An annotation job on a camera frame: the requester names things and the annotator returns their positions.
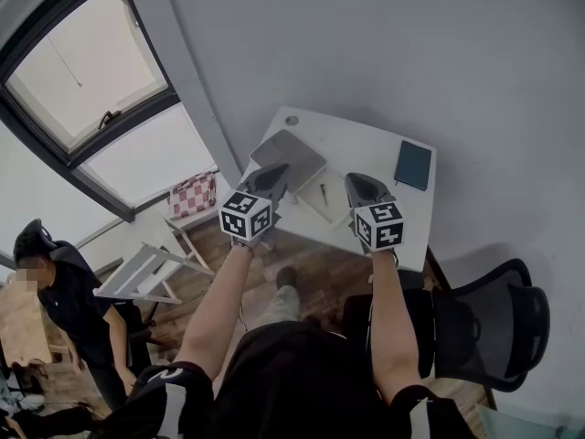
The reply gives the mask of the white desk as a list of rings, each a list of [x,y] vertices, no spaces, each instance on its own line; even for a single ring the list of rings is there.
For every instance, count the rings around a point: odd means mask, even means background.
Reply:
[[[351,218],[348,216],[344,178],[351,172],[366,174],[385,183],[405,208],[404,242],[396,248],[399,267],[420,273],[426,260],[431,232],[436,148],[366,124],[288,106],[280,107],[261,140],[267,141],[280,130],[291,132],[327,161],[326,168],[335,177],[325,185],[327,200],[323,200],[320,188],[314,187],[315,205],[325,210],[335,209],[333,190],[338,188],[341,192],[339,210],[342,215],[334,223],[329,223],[301,199],[285,198],[278,208],[281,219],[276,227],[311,241],[361,255],[363,252],[359,240],[349,228]],[[431,151],[429,181],[424,191],[394,179],[400,145],[404,141]]]

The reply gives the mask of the person's grey trousers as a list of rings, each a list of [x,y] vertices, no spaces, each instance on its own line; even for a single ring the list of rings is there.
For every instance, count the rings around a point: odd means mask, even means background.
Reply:
[[[301,301],[295,287],[284,285],[272,298],[264,312],[252,323],[256,329],[281,322],[298,322],[301,314]]]

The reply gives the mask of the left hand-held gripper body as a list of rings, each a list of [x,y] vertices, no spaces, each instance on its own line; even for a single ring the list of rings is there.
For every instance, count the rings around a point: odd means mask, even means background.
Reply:
[[[219,209],[221,230],[231,239],[232,245],[254,250],[281,219],[277,204],[263,194],[249,191],[249,178],[231,189]]]

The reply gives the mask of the dark green notebook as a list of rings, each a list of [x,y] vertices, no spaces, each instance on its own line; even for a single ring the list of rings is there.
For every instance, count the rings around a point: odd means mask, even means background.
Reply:
[[[402,141],[394,179],[402,184],[425,191],[429,183],[431,150]]]

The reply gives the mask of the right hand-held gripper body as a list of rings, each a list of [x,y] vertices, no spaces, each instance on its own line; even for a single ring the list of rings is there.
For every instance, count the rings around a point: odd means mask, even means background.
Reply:
[[[403,242],[404,214],[398,200],[359,204],[350,200],[350,229],[364,254],[388,251]]]

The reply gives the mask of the person's right forearm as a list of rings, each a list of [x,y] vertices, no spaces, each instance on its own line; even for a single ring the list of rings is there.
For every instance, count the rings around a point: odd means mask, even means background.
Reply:
[[[373,377],[382,397],[391,403],[400,392],[421,385],[419,349],[393,254],[373,252],[372,263]]]

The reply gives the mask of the person's dark shoe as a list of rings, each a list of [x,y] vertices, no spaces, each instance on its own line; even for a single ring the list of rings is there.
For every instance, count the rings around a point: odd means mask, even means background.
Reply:
[[[276,275],[276,287],[281,290],[285,287],[291,287],[293,289],[297,286],[297,272],[291,266],[285,266],[278,271]]]

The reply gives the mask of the black framed window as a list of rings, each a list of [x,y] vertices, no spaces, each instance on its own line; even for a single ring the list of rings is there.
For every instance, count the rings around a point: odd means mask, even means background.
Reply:
[[[32,219],[85,245],[216,168],[134,0],[38,0],[0,45],[0,275]]]

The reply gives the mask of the black mesh office chair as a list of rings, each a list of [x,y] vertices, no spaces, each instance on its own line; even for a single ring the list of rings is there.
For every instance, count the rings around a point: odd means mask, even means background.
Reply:
[[[463,287],[407,290],[421,379],[466,380],[497,391],[516,391],[542,360],[550,313],[544,291],[533,286],[525,263],[512,259]],[[342,333],[372,370],[373,292],[351,296]]]

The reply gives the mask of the person's black shirt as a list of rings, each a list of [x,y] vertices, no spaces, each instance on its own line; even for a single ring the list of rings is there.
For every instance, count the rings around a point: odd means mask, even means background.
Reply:
[[[344,338],[303,322],[240,341],[219,391],[196,364],[151,367],[90,439],[475,439],[455,402],[421,385],[392,402]]]

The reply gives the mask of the person's left forearm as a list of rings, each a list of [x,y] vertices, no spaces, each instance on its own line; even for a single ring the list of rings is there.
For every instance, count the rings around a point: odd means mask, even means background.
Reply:
[[[214,380],[223,367],[247,282],[253,250],[233,245],[191,316],[175,361],[191,362]]]

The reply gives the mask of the light wooden table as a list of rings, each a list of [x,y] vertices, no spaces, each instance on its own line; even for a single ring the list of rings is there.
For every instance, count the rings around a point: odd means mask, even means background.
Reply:
[[[47,318],[35,293],[17,283],[0,289],[0,344],[7,365],[52,363],[48,334]]]

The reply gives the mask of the white wooden chair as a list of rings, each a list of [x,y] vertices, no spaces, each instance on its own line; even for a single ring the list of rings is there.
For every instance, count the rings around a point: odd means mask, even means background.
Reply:
[[[124,235],[121,265],[93,293],[102,298],[180,305],[168,280],[187,267],[212,278],[187,233],[157,211],[138,215]]]

